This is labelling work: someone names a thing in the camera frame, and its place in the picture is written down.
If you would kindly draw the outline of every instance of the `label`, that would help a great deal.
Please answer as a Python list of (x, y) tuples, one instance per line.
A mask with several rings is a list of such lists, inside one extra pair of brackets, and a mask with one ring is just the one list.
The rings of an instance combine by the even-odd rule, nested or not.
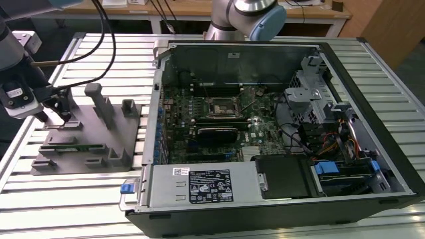
[(140, 14), (148, 14), (147, 11), (129, 11), (131, 13), (140, 13)]
[(191, 168), (173, 168), (173, 176), (189, 175)]
[(7, 95), (13, 98), (13, 97), (17, 97), (17, 96), (21, 96), (24, 94), (24, 90), (21, 88), (17, 88), (15, 90), (11, 90), (7, 92)]
[(233, 202), (231, 170), (189, 172), (189, 202)]
[(77, 152), (79, 150), (76, 148), (59, 148), (56, 149), (56, 152), (64, 153), (64, 152)]

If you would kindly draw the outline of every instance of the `slotted aluminum surface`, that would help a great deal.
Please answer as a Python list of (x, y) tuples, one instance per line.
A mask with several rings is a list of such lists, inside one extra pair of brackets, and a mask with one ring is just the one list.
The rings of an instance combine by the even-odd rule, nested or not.
[[(103, 94), (112, 103), (133, 98), (144, 104), (137, 136), (133, 170), (125, 173), (76, 174), (57, 176), (32, 176), (31, 163), (37, 149), (47, 137), (43, 124), (27, 119), (13, 141), (11, 150), (1, 161), (0, 180), (0, 234), (1, 238), (147, 238), (129, 223), (119, 209), (120, 185), (128, 178), (140, 176), (141, 157), (149, 94), (155, 67), (152, 66), (152, 47), (157, 39), (201, 40), (197, 35), (177, 37), (164, 35), (119, 34), (119, 56), (116, 64), (103, 84)], [(89, 51), (99, 40), (99, 34), (87, 34), (84, 39), (73, 39), (65, 52), (65, 58)], [(425, 117), (424, 110), (416, 104), (417, 99), (406, 91), (396, 77), (392, 77), (384, 65), (365, 50), (365, 44), (356, 39), (340, 38), (288, 38), (276, 41), (322, 42), (326, 41), (340, 57), (356, 83), (360, 86), (381, 120), (397, 143), (425, 178)], [(112, 54), (112, 39), (95, 54), (79, 63), (59, 67), (51, 81), (65, 85), (101, 74)], [(336, 88), (342, 95), (341, 87)], [(84, 86), (72, 89), (79, 104), (88, 104), (83, 93)], [(127, 203), (136, 198), (128, 197)], [(425, 204), (418, 203), (402, 209), (384, 211), (357, 223), (330, 226), (300, 227), (279, 230), (228, 233), (220, 235), (192, 236), (188, 238), (248, 238), (273, 239), (303, 237), (372, 238), (385, 235), (388, 239), (425, 238)]]

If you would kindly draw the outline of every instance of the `circuit board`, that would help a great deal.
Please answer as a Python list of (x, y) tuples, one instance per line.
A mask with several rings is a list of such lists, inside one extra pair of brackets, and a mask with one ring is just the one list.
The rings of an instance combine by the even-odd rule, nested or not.
[[(195, 97), (191, 90), (173, 87), (165, 88), (164, 94), (169, 164), (219, 162), (215, 155), (220, 161), (240, 162), (241, 148), (247, 146), (257, 146), (261, 154), (288, 152), (272, 115), (276, 93), (260, 86), (245, 86), (232, 97)], [(239, 129), (236, 141), (220, 145), (197, 142), (200, 128), (229, 127), (228, 121)]]

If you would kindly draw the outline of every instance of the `motherboard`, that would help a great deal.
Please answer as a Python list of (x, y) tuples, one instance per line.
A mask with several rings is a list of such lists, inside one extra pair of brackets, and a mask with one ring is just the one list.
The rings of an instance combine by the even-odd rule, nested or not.
[(285, 154), (275, 120), (279, 94), (267, 86), (228, 92), (164, 88), (168, 164), (249, 161), (249, 152)]

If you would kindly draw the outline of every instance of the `power supply label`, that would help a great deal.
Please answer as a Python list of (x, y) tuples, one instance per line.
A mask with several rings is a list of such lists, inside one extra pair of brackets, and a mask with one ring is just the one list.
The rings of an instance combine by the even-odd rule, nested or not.
[(231, 170), (189, 172), (189, 202), (233, 202)]

